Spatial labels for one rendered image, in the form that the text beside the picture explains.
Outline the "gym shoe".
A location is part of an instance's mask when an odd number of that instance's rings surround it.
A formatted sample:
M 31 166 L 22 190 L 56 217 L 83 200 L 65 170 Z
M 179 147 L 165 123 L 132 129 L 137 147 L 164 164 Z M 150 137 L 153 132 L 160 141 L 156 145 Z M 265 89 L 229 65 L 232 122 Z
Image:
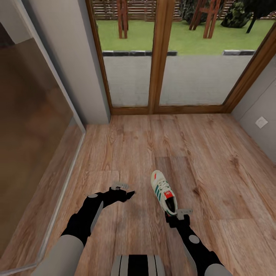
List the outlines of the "gym shoe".
M 169 217 L 177 216 L 177 200 L 161 171 L 153 171 L 151 175 L 151 186 L 156 197 L 158 198 L 163 212 L 166 213 Z

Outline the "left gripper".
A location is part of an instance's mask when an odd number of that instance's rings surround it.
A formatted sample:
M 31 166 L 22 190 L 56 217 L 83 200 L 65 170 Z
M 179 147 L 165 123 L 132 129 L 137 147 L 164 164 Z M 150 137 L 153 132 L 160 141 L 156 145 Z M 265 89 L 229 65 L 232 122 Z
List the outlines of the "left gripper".
M 111 194 L 111 203 L 113 204 L 116 201 L 125 202 L 127 199 L 130 199 L 131 196 L 135 193 L 134 191 L 126 193 L 124 190 L 112 190 L 110 187 L 110 190 L 108 191 Z

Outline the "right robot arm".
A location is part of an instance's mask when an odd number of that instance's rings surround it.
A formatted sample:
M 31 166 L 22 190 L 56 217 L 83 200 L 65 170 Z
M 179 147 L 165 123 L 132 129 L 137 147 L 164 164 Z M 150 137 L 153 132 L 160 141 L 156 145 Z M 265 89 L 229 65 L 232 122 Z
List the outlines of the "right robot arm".
M 197 276 L 233 276 L 220 262 L 215 252 L 209 251 L 189 227 L 189 214 L 193 213 L 193 208 L 178 209 L 176 213 L 177 216 L 173 217 L 166 214 L 166 222 L 170 228 L 177 228 L 183 240 L 184 253 Z

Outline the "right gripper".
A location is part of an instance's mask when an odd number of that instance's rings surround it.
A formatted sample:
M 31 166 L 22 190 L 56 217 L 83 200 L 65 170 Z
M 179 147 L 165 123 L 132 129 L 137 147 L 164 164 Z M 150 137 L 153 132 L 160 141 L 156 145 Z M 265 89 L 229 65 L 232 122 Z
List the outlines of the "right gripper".
M 170 228 L 176 227 L 178 232 L 180 231 L 181 227 L 190 225 L 190 217 L 188 214 L 184 214 L 184 220 L 179 220 L 177 216 L 169 217 L 167 214 L 165 217 L 166 217 L 166 222 L 169 223 L 170 225 Z

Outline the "robot trunk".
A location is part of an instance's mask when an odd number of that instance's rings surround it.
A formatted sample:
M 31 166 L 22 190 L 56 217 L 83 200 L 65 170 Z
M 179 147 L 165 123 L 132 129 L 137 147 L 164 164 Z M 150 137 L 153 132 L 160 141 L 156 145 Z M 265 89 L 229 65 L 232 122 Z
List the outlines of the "robot trunk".
M 111 276 L 165 276 L 160 255 L 116 255 Z

